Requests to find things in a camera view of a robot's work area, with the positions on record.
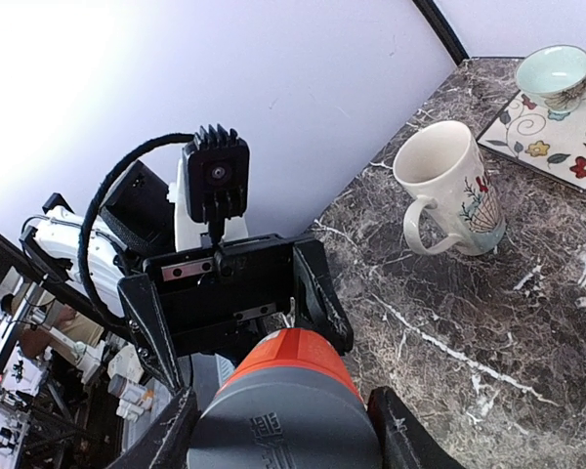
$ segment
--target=orange and gray cup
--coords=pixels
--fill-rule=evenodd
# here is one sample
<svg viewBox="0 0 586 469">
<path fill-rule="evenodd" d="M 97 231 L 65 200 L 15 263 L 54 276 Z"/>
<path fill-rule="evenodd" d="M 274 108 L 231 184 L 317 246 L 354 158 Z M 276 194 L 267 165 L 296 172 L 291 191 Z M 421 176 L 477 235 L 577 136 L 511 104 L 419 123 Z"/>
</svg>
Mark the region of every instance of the orange and gray cup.
<svg viewBox="0 0 586 469">
<path fill-rule="evenodd" d="M 261 341 L 197 423 L 189 469 L 375 469 L 378 438 L 337 352 L 282 329 Z"/>
</svg>

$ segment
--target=white mug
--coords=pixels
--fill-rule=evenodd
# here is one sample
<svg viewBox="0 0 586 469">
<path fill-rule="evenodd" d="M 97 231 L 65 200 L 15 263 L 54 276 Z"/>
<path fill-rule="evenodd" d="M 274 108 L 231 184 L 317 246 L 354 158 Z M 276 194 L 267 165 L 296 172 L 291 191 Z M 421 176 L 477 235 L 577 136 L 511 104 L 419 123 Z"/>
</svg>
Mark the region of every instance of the white mug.
<svg viewBox="0 0 586 469">
<path fill-rule="evenodd" d="M 506 230 L 499 199 L 469 127 L 446 120 L 410 137 L 399 149 L 393 174 L 415 199 L 403 234 L 417 254 L 440 254 L 451 246 L 469 256 L 493 249 Z M 425 247 L 419 235 L 425 210 L 447 234 Z"/>
</svg>

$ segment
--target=gray marble surface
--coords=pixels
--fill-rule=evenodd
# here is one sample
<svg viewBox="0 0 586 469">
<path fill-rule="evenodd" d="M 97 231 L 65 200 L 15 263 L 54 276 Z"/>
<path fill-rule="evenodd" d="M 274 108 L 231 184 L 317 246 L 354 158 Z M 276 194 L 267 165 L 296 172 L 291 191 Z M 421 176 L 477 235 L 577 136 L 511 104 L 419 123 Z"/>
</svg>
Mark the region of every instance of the gray marble surface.
<svg viewBox="0 0 586 469">
<path fill-rule="evenodd" d="M 422 257 L 402 237 L 410 198 L 390 170 L 433 122 L 477 135 L 517 91 L 517 64 L 462 63 L 312 230 L 355 328 L 346 360 L 365 397 L 393 386 L 470 469 L 586 469 L 586 195 L 485 151 L 507 234 L 481 257 Z"/>
</svg>

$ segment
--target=bowl rim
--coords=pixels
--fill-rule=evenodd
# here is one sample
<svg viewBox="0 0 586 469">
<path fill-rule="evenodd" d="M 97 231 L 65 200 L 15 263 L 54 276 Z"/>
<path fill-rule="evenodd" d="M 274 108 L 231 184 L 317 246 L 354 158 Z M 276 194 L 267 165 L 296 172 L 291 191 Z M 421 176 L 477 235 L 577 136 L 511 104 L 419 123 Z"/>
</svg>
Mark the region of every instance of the bowl rim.
<svg viewBox="0 0 586 469">
<path fill-rule="evenodd" d="M 584 49 L 582 49 L 581 47 L 578 46 L 571 46 L 570 44 L 554 44 L 551 46 L 546 46 L 546 47 L 542 47 L 540 49 L 535 50 L 534 52 L 532 52 L 531 54 L 529 54 L 527 57 L 525 57 L 521 63 L 519 64 L 519 66 L 517 67 L 517 69 L 515 70 L 515 83 L 517 84 L 517 86 L 519 87 L 519 89 L 525 93 L 529 93 L 532 95 L 538 95 L 538 96 L 545 96 L 545 95 L 553 95 L 556 93 L 561 93 L 562 91 L 566 91 L 569 90 L 575 86 L 577 86 L 579 83 L 581 83 L 582 81 L 584 81 L 586 79 L 586 73 L 584 73 L 584 75 L 579 78 L 577 81 L 575 81 L 573 84 L 568 85 L 564 88 L 561 88 L 560 90 L 556 90 L 556 91 L 550 91 L 547 93 L 538 93 L 536 91 L 530 91 L 530 90 L 526 90 L 524 87 L 519 85 L 519 70 L 521 69 L 521 67 L 523 66 L 523 64 L 525 64 L 525 62 L 527 62 L 528 59 L 530 59 L 531 57 L 535 56 L 536 54 L 546 51 L 548 49 L 554 49 L 557 47 L 561 47 L 561 48 L 568 48 L 568 49 L 575 49 L 579 52 L 581 52 L 582 54 L 584 54 L 584 56 L 586 56 L 586 51 Z"/>
</svg>

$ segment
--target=mug rim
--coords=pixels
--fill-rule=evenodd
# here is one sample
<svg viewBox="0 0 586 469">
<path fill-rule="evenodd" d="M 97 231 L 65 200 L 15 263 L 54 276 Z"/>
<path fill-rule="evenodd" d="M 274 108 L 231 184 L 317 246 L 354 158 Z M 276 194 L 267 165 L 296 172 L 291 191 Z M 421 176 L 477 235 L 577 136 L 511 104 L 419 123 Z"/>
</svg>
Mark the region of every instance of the mug rim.
<svg viewBox="0 0 586 469">
<path fill-rule="evenodd" d="M 541 47 L 540 49 L 535 50 L 534 52 L 532 52 L 531 54 L 526 56 L 521 61 L 521 63 L 517 67 L 517 69 L 515 70 L 515 83 L 517 84 L 517 86 L 519 87 L 519 89 L 521 91 L 523 91 L 524 93 L 528 93 L 530 95 L 537 95 L 537 96 L 553 95 L 556 93 L 561 93 L 562 91 L 570 90 L 571 88 L 574 88 L 575 86 L 577 86 L 578 83 L 581 83 L 582 81 L 584 81 L 586 79 L 586 72 L 585 72 L 584 75 L 581 78 L 579 78 L 578 80 L 576 80 L 573 84 L 568 85 L 564 88 L 560 88 L 559 90 L 548 91 L 547 93 L 539 93 L 536 91 L 527 90 L 527 89 L 525 89 L 525 87 L 521 86 L 520 81 L 519 81 L 519 70 L 521 70 L 521 67 L 527 62 L 527 60 L 531 59 L 533 56 L 535 56 L 536 54 L 538 54 L 540 52 L 546 51 L 548 49 L 554 49 L 556 47 L 565 47 L 565 48 L 569 48 L 569 49 L 575 49 L 575 50 L 581 52 L 582 54 L 584 54 L 584 56 L 586 56 L 586 51 L 584 49 L 582 49 L 581 47 L 578 47 L 578 46 L 572 46 L 570 44 L 554 44 L 551 46 Z"/>
<path fill-rule="evenodd" d="M 467 145 L 465 147 L 465 149 L 462 152 L 462 154 L 460 155 L 460 157 L 458 157 L 458 159 L 456 159 L 456 161 L 450 167 L 448 167 L 442 173 L 438 174 L 437 176 L 435 176 L 432 179 L 428 179 L 426 181 L 421 181 L 420 183 L 409 183 L 407 181 L 404 181 L 404 179 L 402 179 L 398 176 L 397 165 L 398 165 L 398 160 L 399 160 L 399 154 L 405 149 L 405 147 L 408 145 L 408 143 L 411 142 L 411 140 L 414 139 L 415 137 L 422 136 L 427 130 L 432 129 L 434 127 L 440 127 L 441 125 L 446 125 L 448 123 L 458 124 L 460 127 L 462 127 L 464 130 L 467 131 L 467 134 L 469 135 L 471 141 L 473 140 L 473 134 L 472 134 L 469 126 L 467 124 L 465 124 L 464 122 L 460 122 L 459 120 L 442 120 L 441 122 L 435 122 L 434 124 L 431 124 L 428 127 L 417 131 L 414 135 L 412 135 L 408 140 L 406 140 L 403 143 L 403 145 L 399 148 L 399 150 L 396 153 L 395 158 L 393 160 L 393 176 L 398 181 L 398 183 L 400 183 L 404 187 L 409 186 L 412 188 L 420 188 L 420 187 L 426 186 L 428 184 L 435 183 L 436 181 L 440 180 L 440 178 L 442 178 L 446 174 L 450 173 L 456 166 L 458 166 L 465 159 L 465 157 L 467 156 L 467 154 L 469 152 L 470 145 Z"/>
</svg>

